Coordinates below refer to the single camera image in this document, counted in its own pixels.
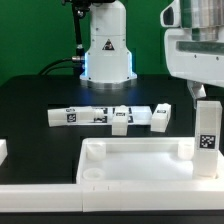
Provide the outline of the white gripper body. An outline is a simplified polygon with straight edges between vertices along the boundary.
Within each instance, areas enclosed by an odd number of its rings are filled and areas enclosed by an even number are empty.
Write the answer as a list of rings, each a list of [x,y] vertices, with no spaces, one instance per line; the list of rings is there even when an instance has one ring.
[[[169,73],[224,87],[224,0],[173,0],[160,22]]]

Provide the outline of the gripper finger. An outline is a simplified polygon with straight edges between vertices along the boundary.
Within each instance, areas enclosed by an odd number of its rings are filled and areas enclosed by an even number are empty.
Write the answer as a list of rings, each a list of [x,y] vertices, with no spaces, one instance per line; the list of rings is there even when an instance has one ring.
[[[193,106],[197,107],[197,101],[206,98],[204,84],[196,81],[187,81],[187,87],[193,99]]]

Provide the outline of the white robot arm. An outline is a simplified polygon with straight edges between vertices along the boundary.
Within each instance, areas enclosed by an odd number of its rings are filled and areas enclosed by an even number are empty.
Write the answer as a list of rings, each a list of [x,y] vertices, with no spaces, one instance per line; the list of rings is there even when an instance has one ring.
[[[117,89],[133,82],[126,47],[126,9],[119,0],[90,2],[91,44],[84,56],[85,85]],[[193,99],[204,86],[224,88],[224,0],[173,0],[160,14],[169,73],[187,81]]]

